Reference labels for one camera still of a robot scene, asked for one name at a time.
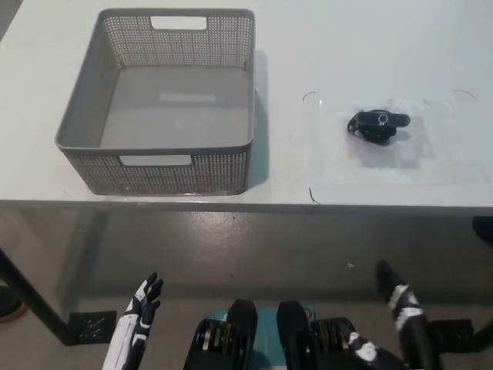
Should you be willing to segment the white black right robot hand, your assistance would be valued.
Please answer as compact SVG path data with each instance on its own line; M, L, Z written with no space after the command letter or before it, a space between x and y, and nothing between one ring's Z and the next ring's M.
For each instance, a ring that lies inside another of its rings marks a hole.
M429 321L410 285L385 260L375 268L377 289L391 312L402 356L399 358L357 331L345 331L352 357L367 369L443 369L428 334Z

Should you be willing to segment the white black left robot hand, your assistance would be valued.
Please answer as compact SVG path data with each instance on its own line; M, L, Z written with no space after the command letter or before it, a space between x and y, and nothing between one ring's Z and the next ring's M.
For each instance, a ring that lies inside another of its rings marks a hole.
M106 352L103 370L139 369L151 327L161 302L163 279L151 273L136 290L116 323Z

